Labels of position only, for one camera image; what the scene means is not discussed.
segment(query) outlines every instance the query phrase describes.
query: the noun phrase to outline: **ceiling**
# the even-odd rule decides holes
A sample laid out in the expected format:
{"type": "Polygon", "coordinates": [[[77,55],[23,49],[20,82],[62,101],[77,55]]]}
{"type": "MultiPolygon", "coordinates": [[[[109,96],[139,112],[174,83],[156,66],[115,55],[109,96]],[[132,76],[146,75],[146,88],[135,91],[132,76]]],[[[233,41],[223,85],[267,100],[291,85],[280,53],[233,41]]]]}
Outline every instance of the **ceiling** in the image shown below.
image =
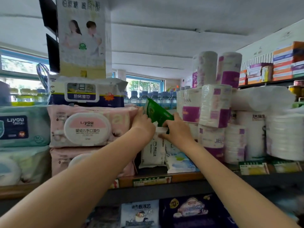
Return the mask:
{"type": "MultiPolygon", "coordinates": [[[[49,31],[38,0],[0,2],[0,45],[45,55],[49,31]]],[[[185,77],[192,73],[191,57],[201,51],[235,51],[304,19],[299,3],[303,0],[111,0],[112,68],[185,77]]]]}

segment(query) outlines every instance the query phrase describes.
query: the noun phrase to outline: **green plastic packet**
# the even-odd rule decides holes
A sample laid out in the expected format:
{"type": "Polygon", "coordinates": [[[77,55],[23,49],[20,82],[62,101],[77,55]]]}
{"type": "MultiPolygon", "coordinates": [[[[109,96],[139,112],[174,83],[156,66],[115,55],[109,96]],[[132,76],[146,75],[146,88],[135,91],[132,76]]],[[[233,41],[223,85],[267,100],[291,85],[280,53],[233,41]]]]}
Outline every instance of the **green plastic packet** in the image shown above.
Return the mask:
{"type": "Polygon", "coordinates": [[[148,115],[148,118],[153,122],[158,122],[158,126],[162,127],[166,120],[174,121],[174,116],[158,105],[155,101],[148,98],[145,104],[143,113],[148,115]]]}

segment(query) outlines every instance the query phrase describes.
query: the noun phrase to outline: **person on poster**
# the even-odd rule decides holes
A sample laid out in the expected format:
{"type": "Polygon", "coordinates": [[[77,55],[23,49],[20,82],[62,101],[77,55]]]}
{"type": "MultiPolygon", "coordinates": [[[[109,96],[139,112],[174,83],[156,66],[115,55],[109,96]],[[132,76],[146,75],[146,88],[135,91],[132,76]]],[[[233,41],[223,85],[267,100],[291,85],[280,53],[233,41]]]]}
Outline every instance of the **person on poster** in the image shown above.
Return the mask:
{"type": "Polygon", "coordinates": [[[88,50],[89,54],[92,57],[99,57],[99,46],[102,43],[101,36],[97,33],[96,23],[93,21],[87,22],[89,41],[88,41],[88,50]]]}
{"type": "Polygon", "coordinates": [[[65,34],[63,45],[69,49],[78,49],[80,42],[82,41],[82,34],[76,20],[70,20],[69,22],[70,33],[65,34]]]}

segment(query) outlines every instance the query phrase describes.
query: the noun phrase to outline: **price tag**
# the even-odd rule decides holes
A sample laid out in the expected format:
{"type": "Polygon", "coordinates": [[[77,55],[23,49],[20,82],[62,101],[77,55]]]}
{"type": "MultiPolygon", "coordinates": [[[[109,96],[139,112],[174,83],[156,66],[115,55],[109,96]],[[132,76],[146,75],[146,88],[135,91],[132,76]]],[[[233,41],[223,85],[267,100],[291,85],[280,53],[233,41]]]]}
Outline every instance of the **price tag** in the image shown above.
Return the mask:
{"type": "Polygon", "coordinates": [[[277,173],[292,173],[302,171],[300,163],[297,161],[273,161],[272,164],[275,167],[277,173]]]}
{"type": "Polygon", "coordinates": [[[147,186],[171,183],[172,176],[157,176],[133,179],[133,186],[147,186]]]}
{"type": "Polygon", "coordinates": [[[111,184],[110,189],[117,189],[119,188],[119,180],[118,178],[114,180],[114,182],[111,184]]]}
{"type": "Polygon", "coordinates": [[[261,162],[261,161],[239,162],[239,166],[242,175],[269,174],[269,170],[266,162],[261,162]]]}

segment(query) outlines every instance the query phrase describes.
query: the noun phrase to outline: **shield logo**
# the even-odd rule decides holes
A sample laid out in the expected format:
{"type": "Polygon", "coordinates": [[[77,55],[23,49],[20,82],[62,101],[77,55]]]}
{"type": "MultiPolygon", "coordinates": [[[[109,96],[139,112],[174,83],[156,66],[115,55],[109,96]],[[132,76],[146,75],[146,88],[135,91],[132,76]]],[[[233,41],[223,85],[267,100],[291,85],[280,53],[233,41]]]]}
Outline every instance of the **shield logo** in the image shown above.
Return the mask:
{"type": "Polygon", "coordinates": [[[4,134],[4,122],[0,120],[0,138],[4,134]]]}

